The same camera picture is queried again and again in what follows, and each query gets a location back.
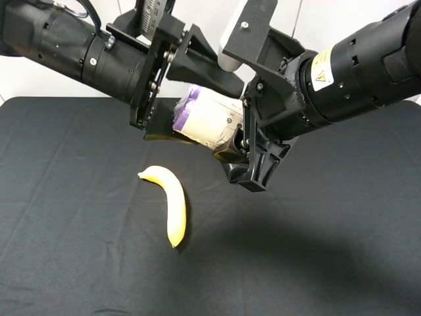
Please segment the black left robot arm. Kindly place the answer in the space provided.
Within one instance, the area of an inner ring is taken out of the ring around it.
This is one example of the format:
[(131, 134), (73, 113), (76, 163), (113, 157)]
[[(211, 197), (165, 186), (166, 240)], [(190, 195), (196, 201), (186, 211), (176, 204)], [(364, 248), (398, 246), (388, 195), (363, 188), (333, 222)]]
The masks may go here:
[(155, 98), (164, 78), (239, 98), (243, 81), (222, 70), (198, 26), (185, 30), (173, 1), (137, 1), (103, 26), (90, 1), (78, 13), (58, 1), (2, 1), (1, 54), (24, 57), (130, 106), (147, 140), (186, 137), (172, 130), (171, 105)]

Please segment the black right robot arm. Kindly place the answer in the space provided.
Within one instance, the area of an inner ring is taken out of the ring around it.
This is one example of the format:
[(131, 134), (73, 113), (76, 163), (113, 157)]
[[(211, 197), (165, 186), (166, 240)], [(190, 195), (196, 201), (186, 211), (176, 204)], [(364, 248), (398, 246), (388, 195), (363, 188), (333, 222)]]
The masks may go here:
[(252, 192), (267, 189), (299, 136), (420, 93), (419, 1), (321, 52), (270, 26), (276, 5), (241, 5), (218, 54), (224, 70), (255, 71), (242, 125), (214, 151), (228, 180)]

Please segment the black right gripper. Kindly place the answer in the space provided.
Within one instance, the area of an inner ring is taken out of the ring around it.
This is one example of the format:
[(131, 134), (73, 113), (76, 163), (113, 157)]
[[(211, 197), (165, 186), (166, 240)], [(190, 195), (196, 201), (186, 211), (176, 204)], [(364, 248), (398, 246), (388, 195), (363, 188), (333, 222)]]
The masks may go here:
[(263, 192), (276, 169), (297, 142), (297, 136), (316, 129), (301, 75), (316, 53), (270, 26), (277, 1), (246, 1), (222, 50), (251, 67), (255, 77), (247, 84), (243, 124), (212, 156), (235, 164), (235, 183), (251, 192)]

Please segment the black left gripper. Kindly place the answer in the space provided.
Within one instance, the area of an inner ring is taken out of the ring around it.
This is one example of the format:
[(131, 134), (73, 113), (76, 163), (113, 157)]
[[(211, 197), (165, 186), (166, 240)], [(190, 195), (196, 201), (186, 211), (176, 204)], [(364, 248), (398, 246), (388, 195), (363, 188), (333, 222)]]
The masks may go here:
[(218, 55), (200, 27), (192, 25), (184, 36), (184, 26), (172, 15), (163, 15), (151, 44), (147, 46), (114, 24), (107, 24), (106, 30), (118, 41), (133, 47), (144, 57), (143, 64), (137, 67), (139, 78), (134, 90), (129, 93), (130, 124), (145, 130), (144, 140), (197, 144), (173, 130), (174, 108), (178, 99), (156, 98), (169, 63), (166, 77), (171, 81), (196, 84), (234, 99), (240, 98), (243, 93), (243, 80), (220, 68)]

